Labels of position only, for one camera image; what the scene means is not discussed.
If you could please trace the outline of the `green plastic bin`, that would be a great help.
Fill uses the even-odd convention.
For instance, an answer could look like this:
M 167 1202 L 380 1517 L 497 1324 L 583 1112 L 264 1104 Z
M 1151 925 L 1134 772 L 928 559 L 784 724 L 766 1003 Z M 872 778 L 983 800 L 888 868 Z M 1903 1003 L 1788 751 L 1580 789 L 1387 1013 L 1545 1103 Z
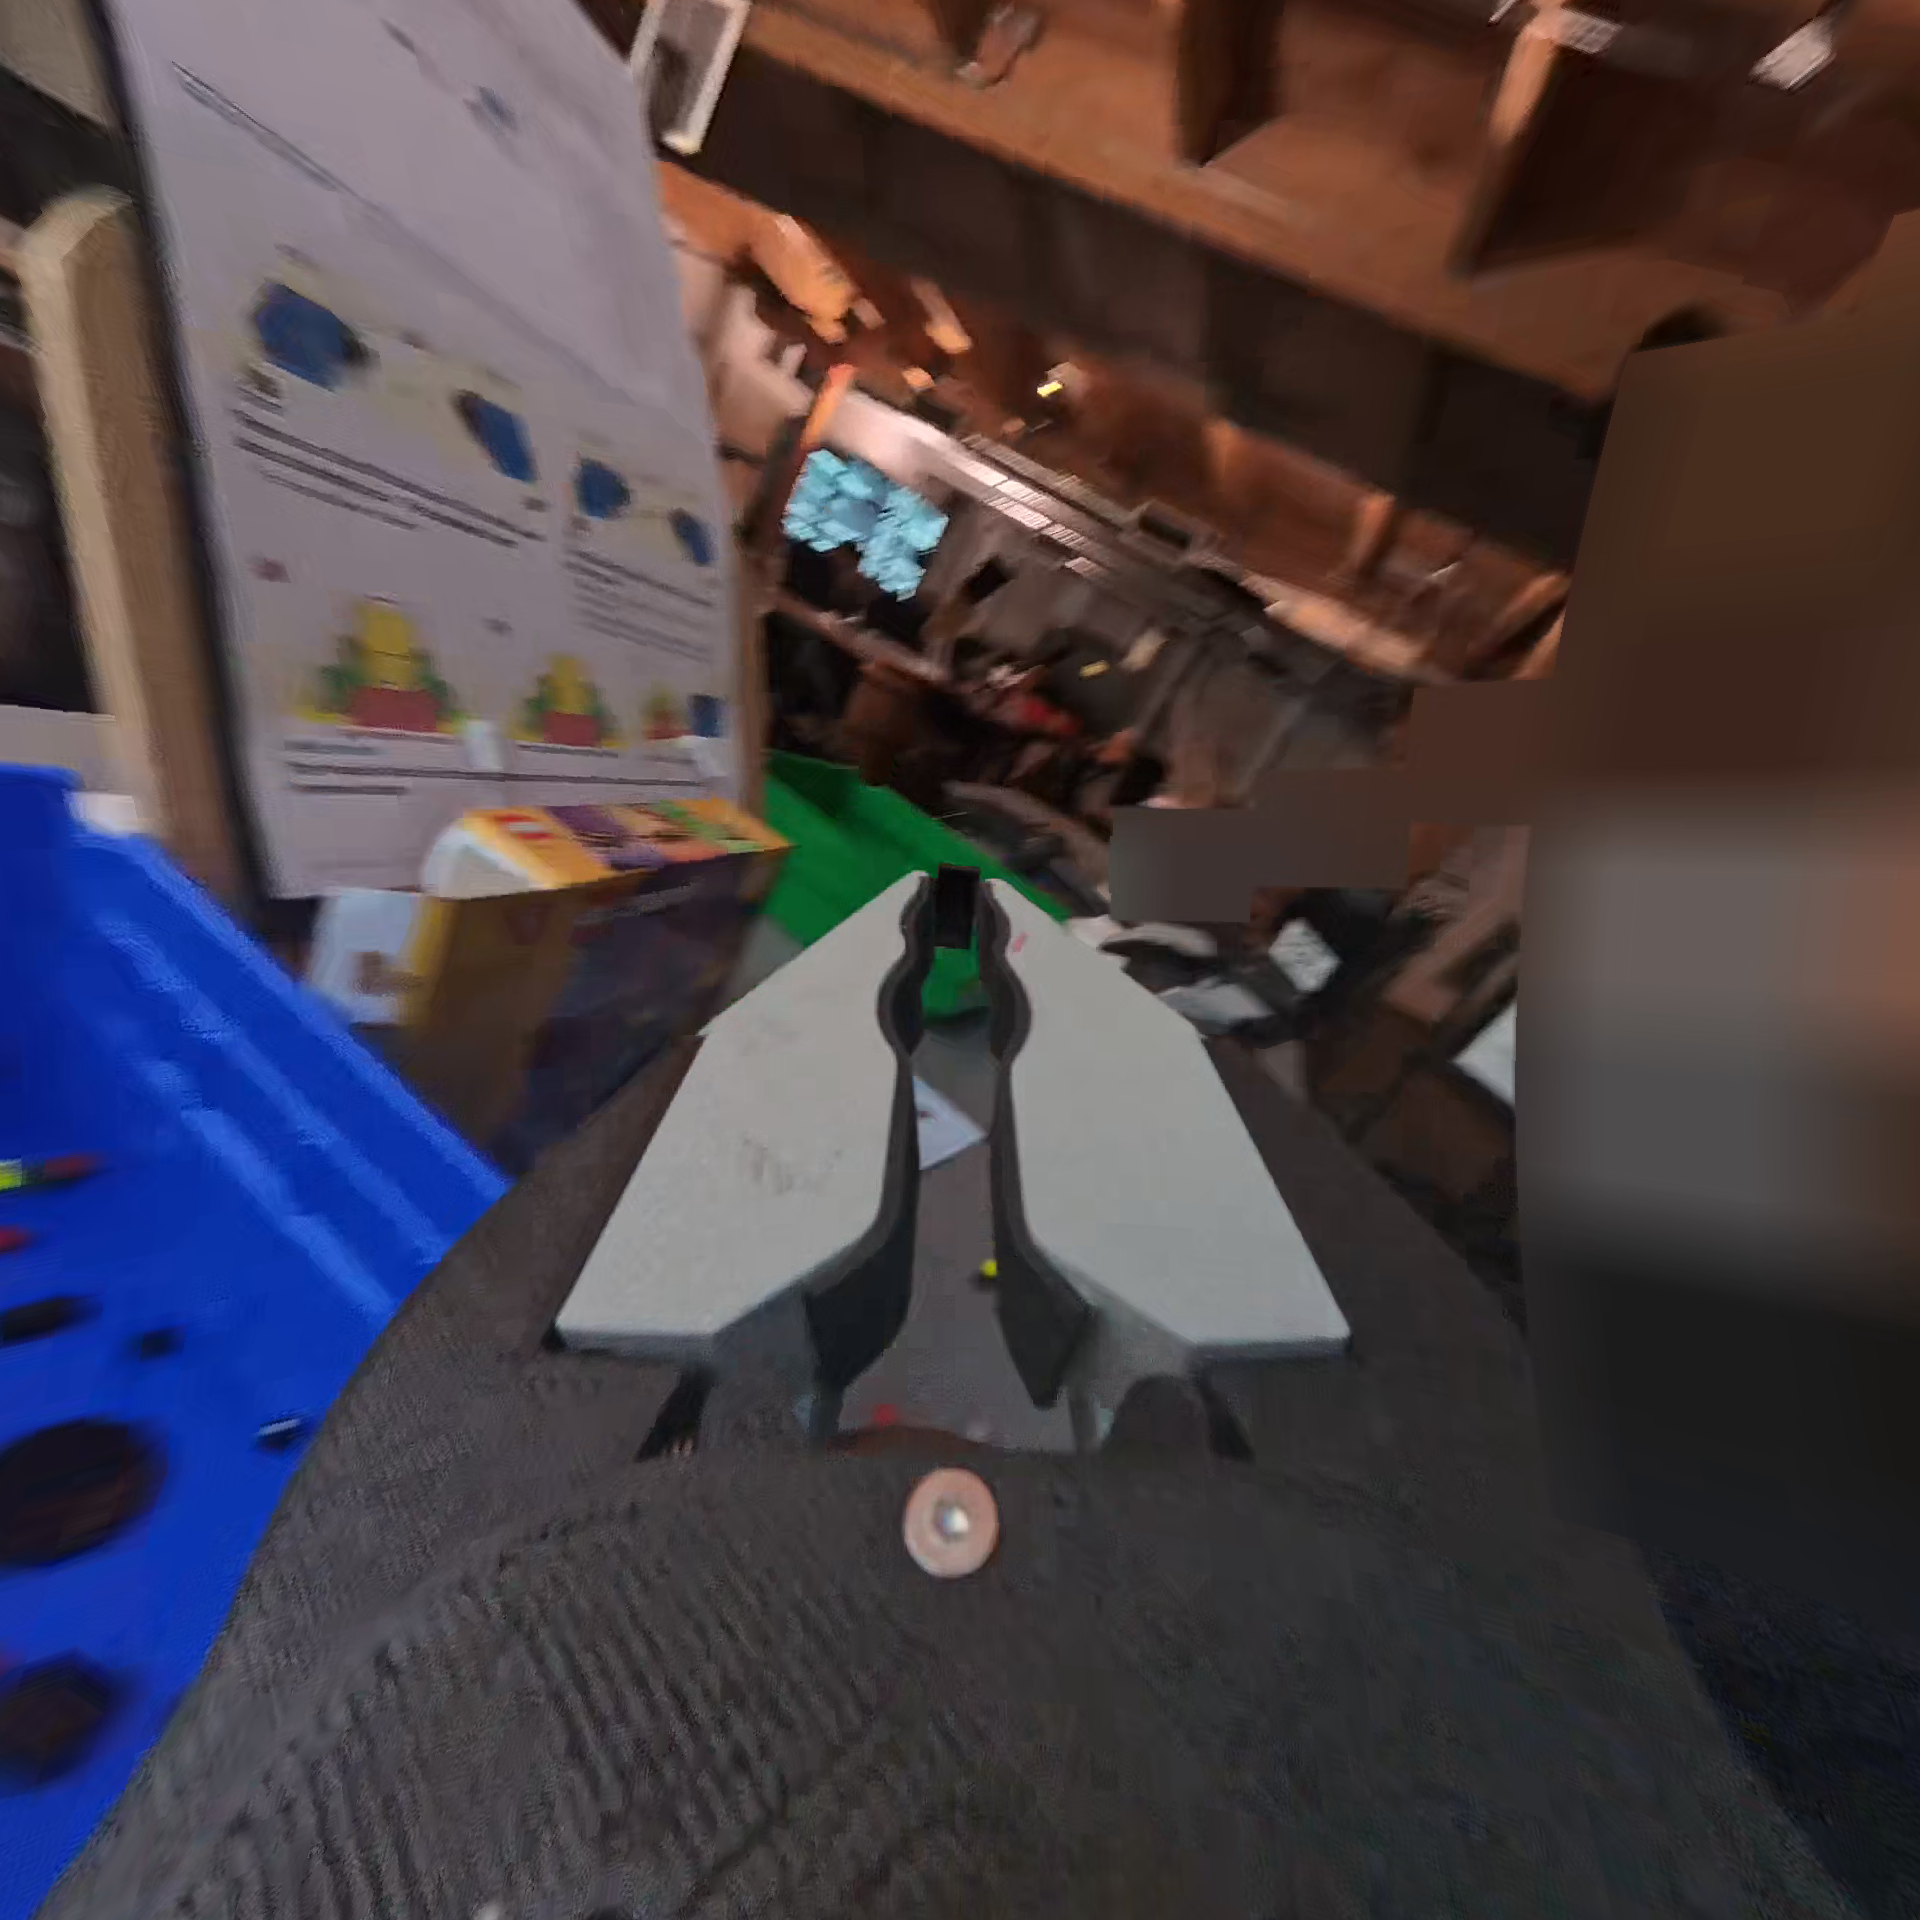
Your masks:
M 792 753 L 771 753 L 764 819 L 788 844 L 766 916 L 800 946 L 830 937 L 903 879 L 941 867 L 975 868 L 983 883 L 1020 893 L 1008 946 L 1020 969 L 1033 967 L 1039 923 L 1067 923 L 1067 908 L 1000 864 L 980 844 L 928 817 L 888 787 L 865 785 L 854 768 Z

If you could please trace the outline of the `blue plastic bin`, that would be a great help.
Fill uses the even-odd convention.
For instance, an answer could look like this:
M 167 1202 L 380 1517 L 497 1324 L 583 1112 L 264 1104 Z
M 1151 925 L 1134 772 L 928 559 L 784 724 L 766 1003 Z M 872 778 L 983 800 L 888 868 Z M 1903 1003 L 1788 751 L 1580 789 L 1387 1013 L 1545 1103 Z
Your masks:
M 257 1313 L 304 1385 L 302 1426 L 257 1434 L 285 1453 L 262 1529 L 380 1333 L 507 1192 L 155 844 L 101 832 L 71 775 L 30 765 L 3 778 L 3 1149 L 5 1210 L 108 1170 L 167 1233 L 221 1234 L 220 1274 L 256 1249 Z M 23 1817 L 3 1796 L 5 1915 L 40 1906 L 127 1785 L 248 1562 L 112 1796 Z

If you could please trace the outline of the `yellow lego box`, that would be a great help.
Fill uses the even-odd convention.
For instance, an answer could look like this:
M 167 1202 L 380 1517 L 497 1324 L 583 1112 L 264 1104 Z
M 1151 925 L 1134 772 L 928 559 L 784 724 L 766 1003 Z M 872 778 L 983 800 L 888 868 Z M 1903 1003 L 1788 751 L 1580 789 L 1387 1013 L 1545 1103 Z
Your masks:
M 304 980 L 517 1176 L 700 1032 L 785 857 L 726 800 L 471 810 L 321 901 Z

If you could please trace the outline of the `pile of small lego pieces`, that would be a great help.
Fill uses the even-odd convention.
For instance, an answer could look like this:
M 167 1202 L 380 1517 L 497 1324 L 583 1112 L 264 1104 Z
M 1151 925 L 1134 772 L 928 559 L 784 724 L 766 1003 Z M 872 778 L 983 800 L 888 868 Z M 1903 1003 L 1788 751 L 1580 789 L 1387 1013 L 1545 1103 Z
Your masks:
M 5 1210 L 5 1444 L 59 1423 L 151 1429 L 167 1479 L 151 1514 L 54 1569 L 3 1573 L 5 1811 L 112 1796 L 198 1665 L 283 1487 L 261 1444 L 302 1426 L 253 1299 L 253 1245 L 167 1233 L 160 1201 L 97 1170 Z

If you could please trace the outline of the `printed instruction sheet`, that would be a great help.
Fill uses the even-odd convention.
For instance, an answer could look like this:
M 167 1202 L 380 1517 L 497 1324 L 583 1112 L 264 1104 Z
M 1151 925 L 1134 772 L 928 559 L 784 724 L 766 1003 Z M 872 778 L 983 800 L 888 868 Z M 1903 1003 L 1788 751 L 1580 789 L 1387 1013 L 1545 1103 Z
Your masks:
M 740 797 L 736 536 L 580 5 L 103 5 L 276 899 L 471 810 Z

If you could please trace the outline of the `wooden board stand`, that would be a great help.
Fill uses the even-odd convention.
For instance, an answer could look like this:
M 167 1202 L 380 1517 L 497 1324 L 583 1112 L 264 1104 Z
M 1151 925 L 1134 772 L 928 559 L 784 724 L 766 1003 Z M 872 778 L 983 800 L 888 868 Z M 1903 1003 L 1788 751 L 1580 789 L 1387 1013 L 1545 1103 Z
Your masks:
M 5 264 L 93 703 L 57 736 L 88 789 L 124 797 L 191 880 L 245 905 L 246 831 L 132 202 L 103 185 L 63 194 L 6 243 Z

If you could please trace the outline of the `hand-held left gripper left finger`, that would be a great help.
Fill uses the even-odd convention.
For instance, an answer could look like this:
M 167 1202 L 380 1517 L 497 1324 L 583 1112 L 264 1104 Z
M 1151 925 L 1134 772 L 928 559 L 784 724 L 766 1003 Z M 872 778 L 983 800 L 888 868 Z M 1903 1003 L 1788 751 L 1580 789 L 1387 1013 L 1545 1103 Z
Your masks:
M 918 1234 L 909 874 L 716 1015 L 565 1299 L 565 1353 L 785 1394 L 813 1442 L 900 1333 Z

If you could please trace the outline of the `pale blue blurred object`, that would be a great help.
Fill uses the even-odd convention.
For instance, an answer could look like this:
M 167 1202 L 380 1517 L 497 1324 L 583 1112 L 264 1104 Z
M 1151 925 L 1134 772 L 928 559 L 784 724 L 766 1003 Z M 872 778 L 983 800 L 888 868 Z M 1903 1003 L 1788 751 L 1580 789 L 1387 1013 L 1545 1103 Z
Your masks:
M 951 520 L 937 496 L 852 452 L 819 447 L 785 496 L 780 531 L 792 556 L 828 559 L 851 549 L 860 580 L 883 596 L 909 602 L 921 593 Z

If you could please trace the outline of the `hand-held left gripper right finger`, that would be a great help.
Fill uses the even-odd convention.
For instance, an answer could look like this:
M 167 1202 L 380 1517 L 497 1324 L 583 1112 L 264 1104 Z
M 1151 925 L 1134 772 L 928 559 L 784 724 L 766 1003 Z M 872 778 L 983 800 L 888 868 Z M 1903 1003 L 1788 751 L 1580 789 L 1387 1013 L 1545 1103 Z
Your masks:
M 995 1308 L 1097 1452 L 1141 1385 L 1341 1360 L 1348 1316 L 1196 1027 L 1009 883 L 979 885 Z

